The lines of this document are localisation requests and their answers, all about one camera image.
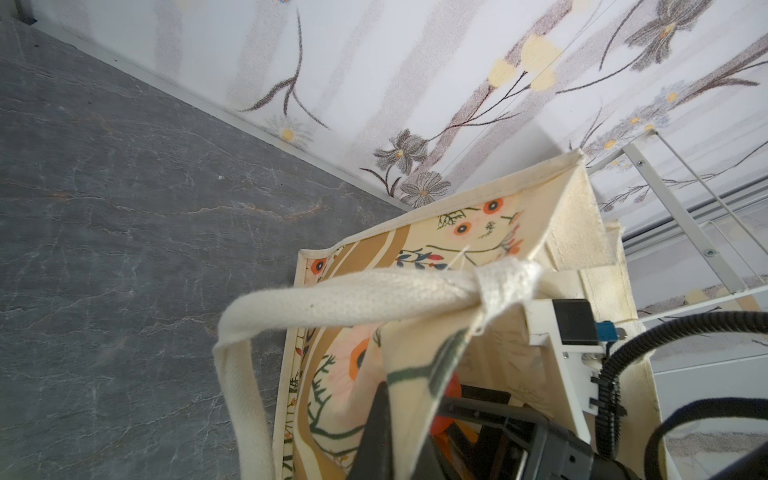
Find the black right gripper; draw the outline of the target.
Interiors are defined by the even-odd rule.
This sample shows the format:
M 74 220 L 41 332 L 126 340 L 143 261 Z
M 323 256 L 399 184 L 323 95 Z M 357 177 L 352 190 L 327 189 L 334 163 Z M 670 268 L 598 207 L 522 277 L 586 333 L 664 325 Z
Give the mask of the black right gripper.
M 444 433 L 475 479 L 636 479 L 572 431 L 531 407 L 447 400 L 455 421 Z

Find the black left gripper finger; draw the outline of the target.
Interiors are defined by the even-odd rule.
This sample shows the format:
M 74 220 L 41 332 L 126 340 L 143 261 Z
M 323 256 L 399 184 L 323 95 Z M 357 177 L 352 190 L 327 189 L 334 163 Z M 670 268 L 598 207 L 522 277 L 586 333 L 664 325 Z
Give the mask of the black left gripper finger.
M 356 459 L 347 476 L 349 480 L 394 479 L 393 438 L 388 387 L 379 384 L 363 430 Z M 443 479 L 434 441 L 425 441 L 411 479 Z

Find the red tomato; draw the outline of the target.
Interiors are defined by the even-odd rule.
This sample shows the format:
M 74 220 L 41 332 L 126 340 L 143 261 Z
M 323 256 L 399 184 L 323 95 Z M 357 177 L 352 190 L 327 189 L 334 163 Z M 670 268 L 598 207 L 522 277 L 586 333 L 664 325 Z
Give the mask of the red tomato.
M 454 424 L 454 417 L 448 413 L 448 406 L 445 404 L 447 400 L 461 399 L 462 398 L 462 386 L 460 384 L 457 374 L 453 374 L 444 390 L 442 403 L 439 405 L 437 413 L 432 420 L 429 434 L 431 436 L 438 436 L 443 434 L 451 425 Z

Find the floral canvas tote bag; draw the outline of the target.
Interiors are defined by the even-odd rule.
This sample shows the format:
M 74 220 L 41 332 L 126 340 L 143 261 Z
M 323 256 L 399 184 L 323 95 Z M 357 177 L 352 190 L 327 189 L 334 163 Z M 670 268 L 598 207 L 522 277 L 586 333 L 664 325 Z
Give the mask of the floral canvas tote bag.
M 241 477 L 346 478 L 380 384 L 399 479 L 451 380 L 554 415 L 523 307 L 585 300 L 597 321 L 642 333 L 621 232 L 573 151 L 302 251 L 293 287 L 241 296 L 218 324 Z

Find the orange candy bag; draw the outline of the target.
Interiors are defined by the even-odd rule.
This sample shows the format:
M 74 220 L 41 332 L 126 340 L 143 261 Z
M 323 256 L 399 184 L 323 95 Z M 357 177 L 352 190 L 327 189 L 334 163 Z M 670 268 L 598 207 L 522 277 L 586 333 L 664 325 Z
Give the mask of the orange candy bag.
M 475 479 L 457 446 L 446 433 L 433 436 L 433 440 L 437 450 L 438 461 L 447 479 Z

